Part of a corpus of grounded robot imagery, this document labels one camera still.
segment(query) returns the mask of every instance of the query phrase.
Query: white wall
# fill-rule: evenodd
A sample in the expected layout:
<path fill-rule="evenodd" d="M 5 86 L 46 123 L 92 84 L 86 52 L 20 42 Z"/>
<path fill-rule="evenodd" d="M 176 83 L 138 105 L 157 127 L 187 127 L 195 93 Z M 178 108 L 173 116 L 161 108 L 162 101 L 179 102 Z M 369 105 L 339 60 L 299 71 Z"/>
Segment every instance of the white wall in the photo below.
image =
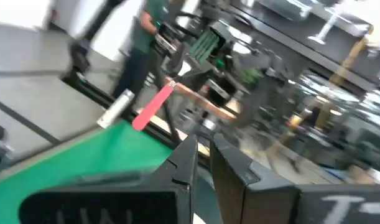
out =
<path fill-rule="evenodd" d="M 44 29 L 52 0 L 0 0 L 0 23 L 25 29 Z"/>
<path fill-rule="evenodd" d="M 68 33 L 74 37 L 80 35 L 103 3 L 104 0 L 80 0 Z M 127 0 L 118 6 L 96 35 L 92 48 L 111 60 L 119 60 L 119 48 L 129 38 L 133 18 L 142 3 L 143 0 Z"/>
<path fill-rule="evenodd" d="M 57 17 L 54 24 L 65 31 L 70 30 L 79 2 L 80 0 L 55 0 L 54 8 L 57 12 Z"/>
<path fill-rule="evenodd" d="M 346 12 L 356 15 L 374 26 L 374 32 L 369 41 L 380 45 L 380 0 L 347 0 L 345 7 Z"/>

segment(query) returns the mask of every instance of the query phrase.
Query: person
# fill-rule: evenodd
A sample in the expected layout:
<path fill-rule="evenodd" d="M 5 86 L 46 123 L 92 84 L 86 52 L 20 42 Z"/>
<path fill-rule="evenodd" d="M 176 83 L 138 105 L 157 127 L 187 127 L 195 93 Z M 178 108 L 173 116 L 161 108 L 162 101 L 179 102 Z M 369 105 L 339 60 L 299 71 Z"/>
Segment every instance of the person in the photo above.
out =
<path fill-rule="evenodd" d="M 125 60 L 118 84 L 112 92 L 114 98 L 118 98 L 126 89 L 131 90 L 136 96 L 140 93 L 149 71 L 151 42 L 157 32 L 158 23 L 167 15 L 169 3 L 172 2 L 172 0 L 146 1 L 134 26 L 132 49 Z"/>

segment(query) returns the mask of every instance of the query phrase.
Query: black bar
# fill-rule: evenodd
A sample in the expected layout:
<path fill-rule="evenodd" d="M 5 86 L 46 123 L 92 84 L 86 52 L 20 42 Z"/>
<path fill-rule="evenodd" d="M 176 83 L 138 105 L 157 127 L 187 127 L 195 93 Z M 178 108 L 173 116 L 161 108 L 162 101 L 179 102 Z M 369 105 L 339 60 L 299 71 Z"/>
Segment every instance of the black bar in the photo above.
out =
<path fill-rule="evenodd" d="M 42 128 L 34 124 L 33 122 L 29 121 L 27 118 L 21 116 L 19 113 L 15 112 L 10 107 L 3 104 L 2 102 L 0 102 L 0 110 L 5 112 L 12 118 L 14 118 L 16 121 L 23 124 L 25 127 L 29 128 L 30 130 L 32 130 L 33 132 L 35 132 L 42 138 L 48 140 L 48 142 L 52 144 L 58 144 L 59 140 L 57 138 L 55 138 L 54 136 L 52 136 L 51 134 L 49 134 L 48 132 L 46 132 L 45 130 L 43 130 Z"/>
<path fill-rule="evenodd" d="M 233 115 L 235 115 L 235 116 L 238 116 L 238 115 L 239 115 L 238 112 L 235 112 L 233 109 L 227 107 L 226 105 L 224 105 L 223 109 L 226 110 L 227 112 L 230 112 L 231 114 L 233 114 Z"/>
<path fill-rule="evenodd" d="M 93 84 L 89 83 L 88 81 L 79 79 L 76 75 L 76 72 L 73 70 L 65 74 L 61 78 L 61 81 L 65 82 L 67 85 L 76 89 L 104 108 L 109 108 L 114 102 L 114 99 L 111 96 L 107 95 L 105 92 L 95 87 Z"/>
<path fill-rule="evenodd" d="M 133 111 L 130 116 L 127 118 L 124 118 L 127 122 L 132 122 L 134 118 L 139 115 L 137 112 Z M 154 139 L 161 142 L 163 145 L 169 147 L 170 149 L 175 149 L 178 144 L 174 143 L 173 140 L 170 138 L 170 134 L 167 133 L 164 129 L 159 127 L 158 125 L 150 122 L 147 124 L 146 128 L 143 130 L 146 134 L 153 137 Z"/>

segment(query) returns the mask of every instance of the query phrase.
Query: gray floor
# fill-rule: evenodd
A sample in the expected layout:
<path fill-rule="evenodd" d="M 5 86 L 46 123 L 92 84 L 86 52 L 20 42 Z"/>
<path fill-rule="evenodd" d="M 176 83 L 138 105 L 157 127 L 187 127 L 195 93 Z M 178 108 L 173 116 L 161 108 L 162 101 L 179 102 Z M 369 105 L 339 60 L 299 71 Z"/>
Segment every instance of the gray floor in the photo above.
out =
<path fill-rule="evenodd" d="M 0 25 L 0 71 L 64 70 L 68 67 L 69 36 L 59 32 L 33 32 Z M 90 53 L 93 68 L 114 63 Z"/>
<path fill-rule="evenodd" d="M 62 139 L 95 124 L 103 110 L 58 79 L 69 64 L 70 38 L 58 32 L 32 32 L 0 26 L 0 101 L 46 132 Z M 107 75 L 116 63 L 100 54 L 90 56 L 89 79 L 108 91 Z M 38 71 L 37 73 L 17 73 Z M 26 152 L 47 141 L 0 110 L 0 125 L 8 131 L 7 143 Z"/>

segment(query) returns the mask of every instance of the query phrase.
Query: factory floor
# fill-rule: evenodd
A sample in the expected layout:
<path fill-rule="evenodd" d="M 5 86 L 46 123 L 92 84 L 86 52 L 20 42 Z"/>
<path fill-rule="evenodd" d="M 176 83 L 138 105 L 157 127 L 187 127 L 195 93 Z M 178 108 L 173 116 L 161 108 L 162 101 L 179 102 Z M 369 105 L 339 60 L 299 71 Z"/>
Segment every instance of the factory floor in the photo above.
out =
<path fill-rule="evenodd" d="M 70 38 L 60 32 L 32 32 L 0 26 L 0 125 L 7 129 L 7 144 L 19 154 L 50 143 L 7 114 L 6 108 L 55 139 L 91 129 L 103 114 L 99 105 L 58 78 L 69 66 L 69 41 Z M 88 74 L 88 80 L 110 92 L 120 63 L 112 62 L 96 52 L 90 54 L 90 60 L 92 72 Z M 144 107 L 155 93 L 154 88 L 143 90 L 138 107 Z M 246 145 L 257 148 L 252 141 Z M 286 178 L 298 184 L 311 181 L 288 172 L 285 159 L 278 158 L 277 161 L 276 166 Z"/>

